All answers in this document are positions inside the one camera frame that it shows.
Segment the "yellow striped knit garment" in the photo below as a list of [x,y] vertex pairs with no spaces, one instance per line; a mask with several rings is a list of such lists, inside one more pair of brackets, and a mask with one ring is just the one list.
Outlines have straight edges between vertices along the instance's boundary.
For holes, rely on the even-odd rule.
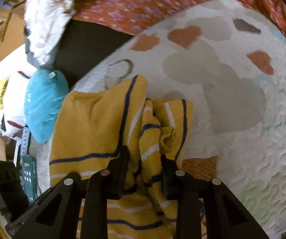
[[122,146],[130,160],[125,194],[107,205],[109,238],[173,238],[178,204],[161,191],[161,157],[182,165],[193,103],[149,99],[146,78],[99,93],[72,91],[56,119],[49,161],[55,185],[70,172],[91,177],[117,158]]

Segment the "green box with buttons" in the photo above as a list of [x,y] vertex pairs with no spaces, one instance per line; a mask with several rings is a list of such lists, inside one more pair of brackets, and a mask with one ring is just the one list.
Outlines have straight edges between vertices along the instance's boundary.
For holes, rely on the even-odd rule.
[[37,199],[37,171],[36,160],[29,156],[22,156],[23,189],[29,202]]

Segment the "teal pillow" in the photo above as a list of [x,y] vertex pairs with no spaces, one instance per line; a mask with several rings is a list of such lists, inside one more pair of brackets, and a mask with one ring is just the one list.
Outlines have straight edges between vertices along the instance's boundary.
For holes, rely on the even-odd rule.
[[24,116],[31,135],[39,144],[52,137],[57,116],[68,93],[68,82],[59,70],[38,69],[29,79]]

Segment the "white heart-patterned quilt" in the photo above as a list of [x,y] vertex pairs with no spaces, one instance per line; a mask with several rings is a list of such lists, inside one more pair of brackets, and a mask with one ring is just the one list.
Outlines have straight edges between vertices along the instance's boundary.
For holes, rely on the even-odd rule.
[[234,0],[194,6],[136,37],[71,23],[56,66],[72,91],[99,93],[137,75],[149,99],[193,103],[181,169],[215,177],[269,238],[286,234],[286,38]]

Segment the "white fluffy blanket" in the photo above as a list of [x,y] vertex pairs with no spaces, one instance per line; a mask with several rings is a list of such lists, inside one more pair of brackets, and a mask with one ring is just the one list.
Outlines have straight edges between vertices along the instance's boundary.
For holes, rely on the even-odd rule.
[[26,0],[24,13],[28,62],[49,67],[67,23],[75,14],[75,0]]

